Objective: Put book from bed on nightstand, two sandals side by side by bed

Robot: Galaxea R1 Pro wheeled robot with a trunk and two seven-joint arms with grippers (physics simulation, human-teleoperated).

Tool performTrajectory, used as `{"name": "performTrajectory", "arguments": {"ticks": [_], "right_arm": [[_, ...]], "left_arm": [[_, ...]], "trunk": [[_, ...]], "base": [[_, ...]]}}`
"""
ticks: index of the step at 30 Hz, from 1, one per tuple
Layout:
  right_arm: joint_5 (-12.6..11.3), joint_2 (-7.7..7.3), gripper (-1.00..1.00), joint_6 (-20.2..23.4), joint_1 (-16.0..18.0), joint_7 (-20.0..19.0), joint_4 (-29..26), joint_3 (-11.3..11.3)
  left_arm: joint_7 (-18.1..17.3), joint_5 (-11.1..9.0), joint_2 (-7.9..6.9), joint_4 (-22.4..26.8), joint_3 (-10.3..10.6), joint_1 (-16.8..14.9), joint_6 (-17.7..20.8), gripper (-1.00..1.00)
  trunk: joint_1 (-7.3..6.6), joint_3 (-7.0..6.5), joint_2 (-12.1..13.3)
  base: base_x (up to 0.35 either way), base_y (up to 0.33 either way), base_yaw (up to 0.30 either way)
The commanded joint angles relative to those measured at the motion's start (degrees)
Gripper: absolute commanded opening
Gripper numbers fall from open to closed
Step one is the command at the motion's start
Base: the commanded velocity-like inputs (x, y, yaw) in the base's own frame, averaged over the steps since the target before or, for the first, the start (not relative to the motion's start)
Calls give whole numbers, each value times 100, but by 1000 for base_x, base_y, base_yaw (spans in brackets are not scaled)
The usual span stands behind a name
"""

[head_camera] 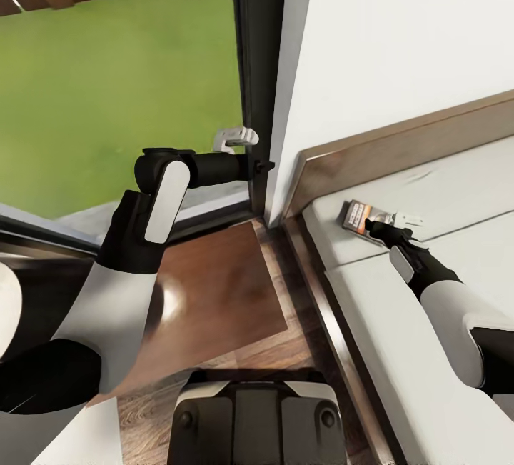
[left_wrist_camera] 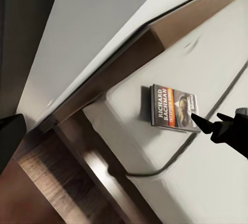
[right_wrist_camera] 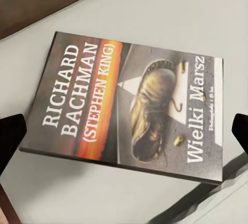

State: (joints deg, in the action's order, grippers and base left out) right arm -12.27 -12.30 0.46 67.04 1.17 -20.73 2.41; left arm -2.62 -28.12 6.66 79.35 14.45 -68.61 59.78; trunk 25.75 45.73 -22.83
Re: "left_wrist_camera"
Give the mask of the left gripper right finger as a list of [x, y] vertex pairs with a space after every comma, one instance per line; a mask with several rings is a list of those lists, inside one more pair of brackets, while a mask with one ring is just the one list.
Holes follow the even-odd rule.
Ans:
[[235, 114], [231, 131], [248, 155], [248, 116]]

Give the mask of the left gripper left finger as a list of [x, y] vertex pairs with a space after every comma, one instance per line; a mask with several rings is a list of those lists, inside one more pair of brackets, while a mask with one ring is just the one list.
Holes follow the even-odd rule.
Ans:
[[0, 119], [0, 176], [26, 133], [23, 114]]

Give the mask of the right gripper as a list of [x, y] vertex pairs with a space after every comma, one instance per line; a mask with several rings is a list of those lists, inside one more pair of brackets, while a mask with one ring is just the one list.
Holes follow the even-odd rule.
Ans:
[[233, 125], [234, 118], [218, 113], [217, 117], [222, 120], [222, 122], [212, 123], [206, 119], [201, 118], [199, 115], [191, 114], [191, 119], [198, 125], [201, 131], [205, 134], [212, 134], [211, 140], [213, 143], [227, 143], [230, 147], [234, 148], [240, 154], [248, 158], [247, 153], [244, 151], [240, 143], [237, 141], [233, 135], [231, 128]]

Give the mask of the hardback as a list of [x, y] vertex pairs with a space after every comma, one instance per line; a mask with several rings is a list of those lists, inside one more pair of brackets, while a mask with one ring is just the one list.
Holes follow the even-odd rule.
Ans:
[[199, 115], [194, 94], [153, 84], [150, 86], [151, 126], [199, 134], [201, 129], [191, 119]]

